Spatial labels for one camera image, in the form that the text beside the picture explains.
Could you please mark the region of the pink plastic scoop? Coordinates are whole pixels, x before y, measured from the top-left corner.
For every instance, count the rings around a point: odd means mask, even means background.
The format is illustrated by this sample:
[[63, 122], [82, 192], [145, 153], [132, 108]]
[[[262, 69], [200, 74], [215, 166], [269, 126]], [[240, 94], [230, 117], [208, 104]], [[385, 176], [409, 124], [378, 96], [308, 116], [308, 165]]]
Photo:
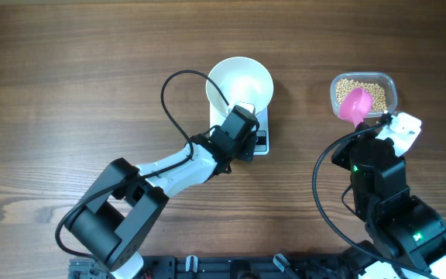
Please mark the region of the pink plastic scoop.
[[356, 128], [372, 108], [372, 96], [363, 88], [353, 89], [341, 103], [338, 118], [348, 121]]

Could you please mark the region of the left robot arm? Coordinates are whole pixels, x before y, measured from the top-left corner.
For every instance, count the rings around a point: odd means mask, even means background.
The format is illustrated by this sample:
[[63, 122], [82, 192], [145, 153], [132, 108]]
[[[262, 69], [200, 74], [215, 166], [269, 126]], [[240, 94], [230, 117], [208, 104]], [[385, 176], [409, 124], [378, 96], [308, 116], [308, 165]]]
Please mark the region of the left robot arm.
[[224, 122], [192, 136], [179, 152], [151, 164], [112, 161], [63, 217], [66, 228], [111, 278], [135, 278], [144, 261], [138, 249], [170, 198], [251, 160], [259, 121], [236, 105]]

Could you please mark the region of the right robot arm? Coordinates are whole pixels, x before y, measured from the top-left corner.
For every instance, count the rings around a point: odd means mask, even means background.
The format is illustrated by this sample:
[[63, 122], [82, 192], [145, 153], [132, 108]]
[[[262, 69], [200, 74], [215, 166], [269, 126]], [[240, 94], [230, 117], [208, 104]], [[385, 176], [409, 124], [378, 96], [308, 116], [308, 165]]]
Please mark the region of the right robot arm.
[[446, 278], [446, 223], [410, 193], [406, 161], [394, 141], [360, 122], [328, 149], [332, 163], [350, 172], [351, 210], [371, 238], [341, 255], [338, 276]]

